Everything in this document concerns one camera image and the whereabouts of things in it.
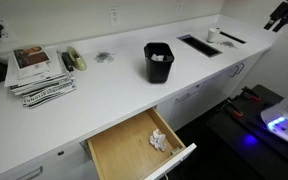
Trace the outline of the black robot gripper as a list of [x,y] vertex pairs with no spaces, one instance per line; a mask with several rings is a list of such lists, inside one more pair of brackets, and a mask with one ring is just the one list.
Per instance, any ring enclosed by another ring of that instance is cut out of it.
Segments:
[[279,20],[279,23],[272,30],[273,32],[278,32],[287,22],[285,17],[288,16],[288,0],[284,0],[270,15],[270,20],[264,26],[264,29],[269,30],[276,22]]

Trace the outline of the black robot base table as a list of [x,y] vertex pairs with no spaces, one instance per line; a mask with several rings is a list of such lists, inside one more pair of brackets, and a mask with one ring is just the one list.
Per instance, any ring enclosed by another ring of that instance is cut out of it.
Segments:
[[262,178],[288,180],[288,142],[269,132],[260,117],[283,97],[262,85],[250,89],[260,101],[247,99],[242,92],[232,99],[242,117],[232,115],[224,104],[207,126]]

